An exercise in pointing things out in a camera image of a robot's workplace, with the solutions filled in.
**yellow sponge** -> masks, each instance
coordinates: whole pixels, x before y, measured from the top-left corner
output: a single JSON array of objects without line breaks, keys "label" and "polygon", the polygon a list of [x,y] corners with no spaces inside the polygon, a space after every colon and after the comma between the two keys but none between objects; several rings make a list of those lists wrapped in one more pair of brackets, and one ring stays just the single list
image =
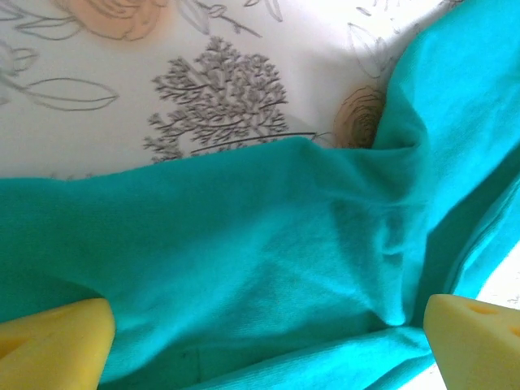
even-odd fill
[{"label": "yellow sponge", "polygon": [[114,334],[104,299],[1,323],[0,389],[94,390]]},{"label": "yellow sponge", "polygon": [[520,310],[434,295],[424,331],[448,390],[520,389]]}]

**patterned tablecloth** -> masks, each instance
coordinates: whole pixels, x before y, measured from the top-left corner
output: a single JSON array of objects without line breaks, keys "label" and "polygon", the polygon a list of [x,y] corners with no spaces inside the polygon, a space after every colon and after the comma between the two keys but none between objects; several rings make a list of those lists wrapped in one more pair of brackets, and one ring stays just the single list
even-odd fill
[{"label": "patterned tablecloth", "polygon": [[460,1],[0,0],[0,176],[368,147],[396,60]]}]

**rose print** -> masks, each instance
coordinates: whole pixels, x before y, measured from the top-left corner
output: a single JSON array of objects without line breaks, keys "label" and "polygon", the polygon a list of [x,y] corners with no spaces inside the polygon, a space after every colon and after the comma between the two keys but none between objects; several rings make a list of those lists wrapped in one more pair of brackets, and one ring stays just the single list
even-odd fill
[{"label": "rose print", "polygon": [[52,0],[90,32],[135,41],[156,26],[167,0]]},{"label": "rose print", "polygon": [[384,94],[370,86],[358,89],[343,103],[334,121],[336,144],[343,148],[370,148],[383,114]]}]

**line drawing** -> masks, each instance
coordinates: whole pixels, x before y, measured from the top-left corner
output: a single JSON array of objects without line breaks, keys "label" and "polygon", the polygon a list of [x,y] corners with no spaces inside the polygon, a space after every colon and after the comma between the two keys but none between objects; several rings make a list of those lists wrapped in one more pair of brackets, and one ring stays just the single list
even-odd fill
[{"label": "line drawing", "polygon": [[15,31],[47,41],[74,37],[83,28],[73,16],[50,18],[29,12],[11,0],[0,0],[0,22],[13,21],[17,22]]},{"label": "line drawing", "polygon": [[363,27],[349,23],[349,45],[363,72],[383,84],[395,63],[386,41],[382,37],[375,37]]},{"label": "line drawing", "polygon": [[448,7],[449,10],[452,10],[453,8],[459,6],[460,4],[462,4],[462,2],[464,2],[464,0],[442,0],[440,3],[439,3],[439,6],[440,7]]},{"label": "line drawing", "polygon": [[[383,12],[390,11],[393,8],[399,8],[402,5],[401,0],[374,0],[369,7],[372,7],[377,10],[382,10]],[[372,12],[370,12],[366,7],[357,6],[356,10],[361,12],[365,16],[372,16]]]},{"label": "line drawing", "polygon": [[321,145],[325,149],[335,148],[333,132],[315,133],[310,139],[316,144]]},{"label": "line drawing", "polygon": [[99,110],[119,97],[111,88],[87,80],[61,77],[30,84],[12,80],[30,69],[38,57],[34,49],[12,49],[0,41],[0,107],[11,101],[8,91],[21,93],[35,104],[59,111]]},{"label": "line drawing", "polygon": [[276,67],[261,54],[242,54],[223,38],[211,37],[194,65],[182,57],[169,64],[166,74],[153,79],[160,100],[175,107],[149,117],[158,136],[147,136],[144,147],[153,151],[154,163],[318,136],[289,131],[280,109],[288,104],[285,87]]},{"label": "line drawing", "polygon": [[226,16],[225,14],[228,11],[228,8],[223,4],[214,4],[213,6],[209,6],[198,0],[177,0],[176,3],[180,15],[197,31],[203,33],[204,35],[211,34],[210,20],[220,19],[230,23],[233,27],[233,31],[236,34],[240,34],[244,31],[257,38],[262,37],[253,29],[244,26],[236,20]]},{"label": "line drawing", "polygon": [[14,29],[47,41],[62,41],[82,30],[100,37],[136,41],[156,27],[161,10],[168,0],[52,0],[68,13],[66,17],[48,17],[25,10],[12,0],[0,0],[0,22],[16,21]]},{"label": "line drawing", "polygon": [[269,12],[269,15],[271,15],[274,20],[277,22],[284,21],[278,0],[246,0],[244,7],[253,7],[260,2],[263,2],[266,5],[267,12]]},{"label": "line drawing", "polygon": [[383,115],[384,101],[385,94],[369,85],[347,97],[334,120],[336,145],[341,148],[370,148]]}]

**turquoise fabric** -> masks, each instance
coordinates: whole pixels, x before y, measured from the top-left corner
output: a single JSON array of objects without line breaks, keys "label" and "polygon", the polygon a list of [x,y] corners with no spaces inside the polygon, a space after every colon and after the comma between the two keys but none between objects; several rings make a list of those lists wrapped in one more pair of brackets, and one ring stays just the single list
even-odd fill
[{"label": "turquoise fabric", "polygon": [[475,297],[520,238],[519,20],[467,0],[421,34],[370,150],[0,180],[0,321],[107,298],[101,390],[398,387],[433,362],[428,297]]}]

